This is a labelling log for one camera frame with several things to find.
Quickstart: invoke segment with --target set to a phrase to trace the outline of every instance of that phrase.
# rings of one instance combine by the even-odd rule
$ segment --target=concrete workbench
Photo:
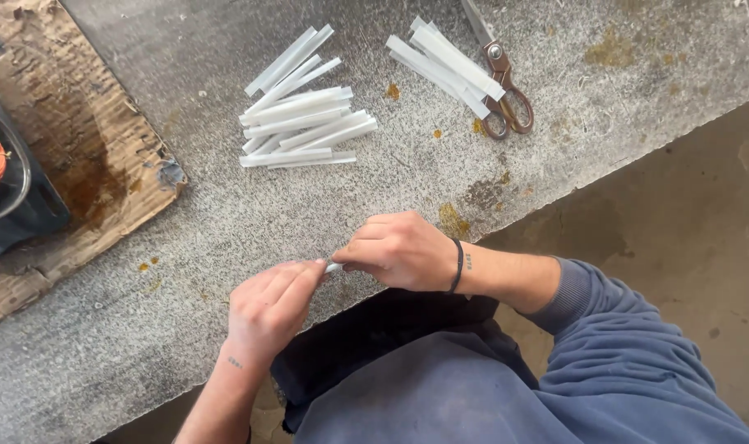
[[[457,0],[66,0],[191,186],[0,323],[0,442],[88,442],[202,383],[231,289],[280,261],[327,257],[371,214],[415,209],[476,241],[749,100],[746,6],[578,3],[479,0],[536,110],[533,133],[492,141],[384,49],[420,14],[478,57]],[[242,169],[243,87],[325,23],[337,32],[320,53],[344,65],[320,85],[352,86],[380,130],[345,144],[354,164]],[[384,94],[391,83],[399,100]],[[306,327],[378,289],[334,276]]]

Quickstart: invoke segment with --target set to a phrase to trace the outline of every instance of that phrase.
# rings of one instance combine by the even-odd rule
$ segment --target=blue sweatshirt
[[[578,261],[528,316],[555,335],[531,390],[474,333],[438,332],[314,400],[295,443],[749,442],[695,344],[643,296]]]

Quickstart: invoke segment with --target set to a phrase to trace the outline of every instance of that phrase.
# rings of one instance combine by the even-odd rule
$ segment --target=concrete floor
[[[481,244],[579,258],[642,292],[697,342],[719,396],[749,425],[749,103]],[[509,308],[496,318],[543,374],[552,337]],[[168,444],[198,392],[105,441]],[[253,441],[290,442],[282,415],[263,384]]]

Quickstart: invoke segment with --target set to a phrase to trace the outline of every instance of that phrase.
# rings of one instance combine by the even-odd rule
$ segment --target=scissor pivot screw
[[[503,48],[500,45],[492,45],[490,46],[489,53],[492,58],[500,58],[503,56]]]

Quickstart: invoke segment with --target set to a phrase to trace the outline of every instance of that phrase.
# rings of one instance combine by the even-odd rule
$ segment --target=black wristband
[[[454,278],[454,281],[451,283],[451,289],[446,292],[447,295],[453,295],[454,290],[457,289],[457,285],[460,283],[460,277],[462,277],[462,244],[460,243],[460,240],[458,238],[451,238],[451,240],[454,241],[454,245],[457,246],[457,250],[459,251],[459,255],[457,258],[457,276]]]

